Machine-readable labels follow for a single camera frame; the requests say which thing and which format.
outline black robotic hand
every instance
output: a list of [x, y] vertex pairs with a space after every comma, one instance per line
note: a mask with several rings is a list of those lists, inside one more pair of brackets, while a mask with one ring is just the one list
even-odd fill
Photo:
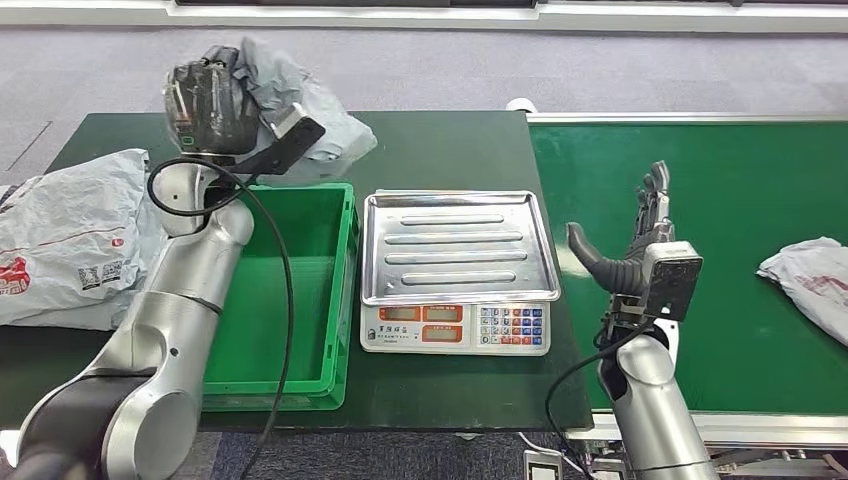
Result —
[[642, 262], [645, 249], [652, 243], [673, 242], [674, 225], [669, 219], [669, 173], [665, 162], [651, 165], [651, 172], [643, 178], [644, 188], [639, 189], [639, 212], [633, 241], [624, 260], [604, 257], [592, 246], [579, 223], [566, 225], [568, 246], [592, 278], [604, 290], [613, 294], [642, 295], [645, 279]]
[[233, 76], [239, 50], [214, 46], [168, 76], [165, 110], [185, 153], [242, 155], [256, 146], [259, 108]]
[[611, 260], [592, 246], [577, 223], [567, 225], [568, 245], [592, 277], [613, 297], [632, 297], [645, 315], [683, 321], [703, 259], [689, 242], [676, 241], [669, 218], [669, 173], [651, 165], [638, 192], [639, 212], [624, 260]]

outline green bin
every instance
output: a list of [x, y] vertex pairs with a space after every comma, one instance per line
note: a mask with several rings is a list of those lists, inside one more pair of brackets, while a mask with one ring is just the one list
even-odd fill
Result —
[[[333, 410], [344, 401], [359, 223], [353, 187], [255, 187], [291, 257], [295, 324], [280, 410]], [[203, 410], [269, 410], [286, 342], [285, 274], [265, 217], [236, 267], [206, 365]]]

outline floor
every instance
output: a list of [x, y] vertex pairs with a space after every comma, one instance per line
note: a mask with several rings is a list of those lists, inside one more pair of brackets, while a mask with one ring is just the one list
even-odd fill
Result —
[[[848, 38], [307, 29], [0, 28], [0, 185], [41, 173], [87, 113], [162, 110], [176, 62], [254, 35], [351, 110], [848, 113]], [[549, 438], [536, 437], [540, 442]], [[177, 478], [233, 478], [245, 434], [203, 433]], [[255, 478], [519, 478], [521, 440], [489, 434], [279, 436]], [[0, 478], [4, 470], [0, 462]]]

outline digital scale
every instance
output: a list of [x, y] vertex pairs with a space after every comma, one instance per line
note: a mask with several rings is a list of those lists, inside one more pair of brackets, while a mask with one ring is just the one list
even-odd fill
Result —
[[547, 353], [560, 286], [533, 193], [380, 191], [364, 212], [366, 351]]

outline black cable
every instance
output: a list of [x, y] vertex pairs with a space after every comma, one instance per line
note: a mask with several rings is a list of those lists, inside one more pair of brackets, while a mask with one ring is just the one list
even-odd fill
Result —
[[[559, 377], [557, 377], [556, 380], [554, 380], [554, 383], [551, 384], [550, 388], [548, 388], [548, 394], [545, 397], [545, 415], [547, 415], [547, 417], [548, 417], [548, 423], [551, 425], [551, 429], [553, 429], [553, 431], [557, 434], [557, 437], [559, 437], [561, 444], [566, 445], [568, 447], [568, 450], [571, 450], [571, 444], [569, 443], [568, 438], [566, 438], [566, 436], [562, 432], [562, 430], [559, 429], [559, 426], [557, 425], [556, 420], [554, 420], [553, 413], [551, 413], [551, 400], [553, 399], [554, 393], [556, 393], [557, 388], [559, 388], [559, 386], [562, 384], [562, 382], [565, 381], [565, 379], [567, 379], [568, 377], [573, 375], [575, 372], [579, 371], [581, 368], [585, 367], [586, 365], [589, 365], [590, 363], [594, 362], [595, 360], [600, 360], [602, 358], [605, 358], [605, 357], [615, 353], [616, 350], [618, 350], [619, 348], [624, 346], [627, 342], [629, 342], [630, 340], [633, 340], [634, 338], [638, 337], [642, 333], [645, 333], [645, 331], [648, 330], [651, 327], [651, 325], [654, 324], [654, 320], [655, 320], [654, 318], [649, 319], [648, 321], [646, 321], [642, 325], [639, 325], [639, 327], [637, 327], [635, 330], [633, 330], [632, 332], [627, 334], [627, 336], [622, 338], [621, 340], [619, 340], [619, 341], [613, 343], [612, 345], [604, 348], [600, 352], [598, 352], [594, 355], [590, 355], [590, 356], [584, 358], [583, 360], [575, 363], [574, 365], [568, 367], [564, 372], [562, 372], [562, 374], [560, 374]], [[586, 478], [592, 479], [592, 476], [589, 474], [589, 471], [583, 465], [583, 462], [579, 461], [579, 459], [574, 459], [574, 458], [571, 458], [571, 460], [574, 461], [577, 464], [577, 466], [580, 467], [580, 469], [583, 471], [583, 475], [585, 475]]]
[[[217, 172], [218, 174], [232, 180], [233, 183], [238, 185], [239, 189], [233, 192], [230, 196], [224, 198], [216, 202], [214, 205], [210, 207], [206, 207], [200, 210], [176, 210], [165, 204], [163, 204], [157, 197], [156, 194], [153, 193], [153, 180], [159, 175], [162, 170], [170, 167], [171, 165], [178, 164], [189, 164], [189, 165], [200, 165], [206, 168], [210, 168]], [[277, 385], [277, 392], [274, 395], [274, 402], [271, 404], [271, 413], [268, 414], [268, 420], [265, 422], [265, 427], [262, 429], [262, 434], [259, 436], [259, 440], [256, 441], [256, 449], [254, 449], [253, 454], [250, 456], [247, 464], [244, 466], [244, 469], [241, 472], [241, 478], [247, 478], [247, 475], [250, 473], [250, 469], [253, 468], [253, 465], [256, 463], [256, 460], [259, 459], [259, 455], [262, 454], [262, 450], [265, 448], [265, 443], [268, 441], [268, 436], [271, 433], [271, 429], [274, 427], [274, 423], [277, 419], [277, 409], [280, 407], [280, 401], [283, 398], [283, 387], [285, 386], [286, 376], [289, 371], [289, 358], [291, 356], [291, 345], [292, 345], [292, 337], [294, 336], [294, 289], [292, 288], [292, 273], [291, 273], [291, 263], [289, 261], [289, 253], [286, 249], [286, 243], [283, 241], [283, 236], [280, 234], [280, 229], [277, 227], [277, 223], [274, 221], [274, 218], [271, 216], [271, 213], [268, 209], [265, 208], [265, 205], [259, 200], [259, 197], [256, 196], [249, 188], [248, 185], [256, 180], [258, 174], [254, 174], [248, 179], [247, 182], [243, 182], [239, 179], [235, 174], [230, 172], [229, 170], [221, 167], [220, 165], [215, 165], [214, 163], [207, 162], [206, 160], [200, 160], [197, 158], [175, 158], [173, 160], [168, 160], [157, 167], [155, 167], [150, 172], [150, 177], [147, 179], [147, 193], [150, 196], [150, 200], [153, 203], [161, 208], [163, 211], [170, 213], [171, 215], [176, 215], [180, 217], [196, 217], [199, 215], [207, 215], [212, 213], [228, 203], [232, 202], [236, 198], [238, 198], [242, 194], [246, 194], [250, 199], [256, 204], [256, 208], [262, 213], [262, 216], [265, 217], [265, 220], [268, 221], [268, 225], [271, 227], [271, 231], [274, 234], [274, 238], [277, 241], [277, 245], [280, 247], [280, 256], [283, 259], [283, 270], [285, 271], [285, 280], [286, 280], [286, 301], [287, 301], [287, 315], [288, 315], [288, 326], [286, 333], [286, 346], [285, 353], [283, 354], [283, 365], [280, 371], [280, 382]]]

